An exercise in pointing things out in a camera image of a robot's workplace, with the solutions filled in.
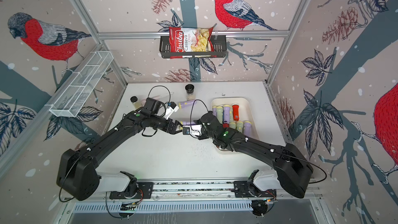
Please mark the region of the green flashlight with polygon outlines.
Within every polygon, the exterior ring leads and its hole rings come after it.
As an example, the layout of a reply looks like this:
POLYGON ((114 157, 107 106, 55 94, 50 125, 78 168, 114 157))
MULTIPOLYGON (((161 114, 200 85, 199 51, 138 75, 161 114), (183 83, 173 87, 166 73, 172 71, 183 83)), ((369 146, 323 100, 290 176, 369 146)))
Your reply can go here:
POLYGON ((238 132, 243 133, 244 123, 242 121, 236 122, 236 129, 238 132))
POLYGON ((230 122, 229 123, 229 128, 236 129, 236 123, 235 122, 230 122))
POLYGON ((229 118, 230 122, 233 122, 234 118, 233 118, 233 110, 232 109, 230 109, 229 114, 230 114, 230 118, 229 118))
POLYGON ((217 106, 216 107, 216 117, 218 121, 223 124, 223 107, 222 106, 217 106))

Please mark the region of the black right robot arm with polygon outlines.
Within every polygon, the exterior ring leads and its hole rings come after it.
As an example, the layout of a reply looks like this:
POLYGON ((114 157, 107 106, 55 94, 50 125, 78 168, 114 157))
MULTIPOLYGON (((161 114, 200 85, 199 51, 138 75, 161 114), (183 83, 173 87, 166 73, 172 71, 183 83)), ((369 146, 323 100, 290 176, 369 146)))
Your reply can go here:
POLYGON ((266 163, 276 171, 282 189, 296 198, 304 198, 314 169, 296 146, 273 145, 248 137, 237 129, 224 127, 211 112, 196 120, 195 125, 182 126, 182 133, 199 140, 212 139, 221 149, 266 163))

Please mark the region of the purple flashlight top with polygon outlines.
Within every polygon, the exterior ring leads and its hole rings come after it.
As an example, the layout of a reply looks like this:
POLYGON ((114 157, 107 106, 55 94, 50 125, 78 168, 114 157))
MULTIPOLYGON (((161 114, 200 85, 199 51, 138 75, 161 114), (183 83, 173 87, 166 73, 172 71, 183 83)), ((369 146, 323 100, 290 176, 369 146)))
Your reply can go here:
POLYGON ((180 121, 180 124, 181 124, 183 127, 188 127, 188 126, 198 125, 199 122, 198 122, 197 120, 195 120, 195 121, 180 121))

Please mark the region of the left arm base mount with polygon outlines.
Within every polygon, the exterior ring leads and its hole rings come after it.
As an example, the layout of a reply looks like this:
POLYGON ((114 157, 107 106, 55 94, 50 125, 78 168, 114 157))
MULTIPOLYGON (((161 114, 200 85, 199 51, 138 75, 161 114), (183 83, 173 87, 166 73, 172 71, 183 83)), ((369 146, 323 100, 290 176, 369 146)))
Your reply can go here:
POLYGON ((120 175, 128 180, 128 184, 124 190, 112 191, 109 194, 111 200, 125 200, 125 199, 150 199, 154 183, 153 182, 138 182, 137 178, 128 172, 120 171, 120 175))

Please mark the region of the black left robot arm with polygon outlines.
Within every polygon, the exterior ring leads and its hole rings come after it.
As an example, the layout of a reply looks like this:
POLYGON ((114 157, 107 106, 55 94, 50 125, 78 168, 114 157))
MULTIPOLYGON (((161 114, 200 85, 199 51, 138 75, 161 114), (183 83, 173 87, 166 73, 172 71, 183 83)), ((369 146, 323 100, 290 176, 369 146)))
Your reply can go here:
POLYGON ((83 201, 96 192, 119 192, 133 198, 139 187, 134 175, 120 171, 98 174, 96 168, 116 148, 146 128, 169 134, 182 132, 181 123, 170 116, 178 111, 175 102, 163 103, 147 98, 145 105, 124 115, 121 121, 97 141, 78 150, 69 149, 61 156, 57 185, 75 199, 83 201))

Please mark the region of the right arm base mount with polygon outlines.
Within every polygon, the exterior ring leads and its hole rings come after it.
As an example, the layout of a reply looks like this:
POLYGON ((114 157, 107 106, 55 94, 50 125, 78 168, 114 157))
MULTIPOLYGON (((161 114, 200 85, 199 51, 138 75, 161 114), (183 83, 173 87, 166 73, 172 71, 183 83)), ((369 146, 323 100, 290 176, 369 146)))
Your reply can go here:
POLYGON ((263 174, 260 170, 254 170, 246 180, 234 181, 231 192, 236 198, 276 199, 279 186, 274 173, 263 174))

